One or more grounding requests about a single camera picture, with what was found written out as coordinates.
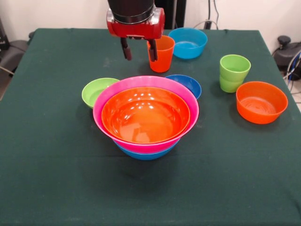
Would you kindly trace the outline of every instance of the plastic cup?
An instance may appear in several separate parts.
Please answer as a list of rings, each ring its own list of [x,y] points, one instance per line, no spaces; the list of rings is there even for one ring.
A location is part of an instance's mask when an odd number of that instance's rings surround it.
[[[220,60],[220,86],[227,93],[234,93],[244,82],[251,68],[250,61],[240,55],[225,55]]]
[[[154,72],[158,73],[167,72],[170,68],[171,61],[173,59],[175,42],[171,37],[166,35],[162,35],[160,39],[156,39],[155,41],[157,46],[158,59],[154,62],[150,59],[150,45],[147,42],[150,68]]]

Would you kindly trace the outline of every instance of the green tablecloth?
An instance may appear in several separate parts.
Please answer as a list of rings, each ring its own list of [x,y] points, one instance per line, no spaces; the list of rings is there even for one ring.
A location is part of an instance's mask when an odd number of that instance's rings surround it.
[[[38,29],[0,103],[0,224],[300,225],[301,115],[257,31],[205,31],[201,57],[174,57],[160,76],[202,85],[194,129],[166,156],[124,155],[81,100],[99,77],[153,75],[145,41],[124,59],[107,30]],[[272,124],[236,111],[219,88],[219,59],[246,56],[246,81],[275,84],[289,99]]]

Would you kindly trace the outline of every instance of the black office chair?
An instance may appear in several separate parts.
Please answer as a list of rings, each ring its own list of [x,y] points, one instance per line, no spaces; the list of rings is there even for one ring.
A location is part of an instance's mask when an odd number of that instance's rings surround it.
[[[0,100],[27,48],[27,41],[8,41],[0,18]]]

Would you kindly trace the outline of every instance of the green cup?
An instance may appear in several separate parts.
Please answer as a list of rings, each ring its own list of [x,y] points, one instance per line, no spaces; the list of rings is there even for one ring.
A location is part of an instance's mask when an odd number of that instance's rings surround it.
[[[225,55],[220,60],[220,86],[227,93],[234,93],[244,82],[251,68],[250,61],[240,55]]]

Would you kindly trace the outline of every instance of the orange cup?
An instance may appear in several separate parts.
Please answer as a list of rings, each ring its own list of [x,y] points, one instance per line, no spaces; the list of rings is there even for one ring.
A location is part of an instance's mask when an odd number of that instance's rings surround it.
[[[167,72],[170,68],[171,61],[173,59],[175,42],[171,37],[166,35],[162,35],[160,39],[156,39],[155,41],[157,46],[158,60],[154,62],[150,59],[150,45],[147,42],[150,68],[154,72]]]

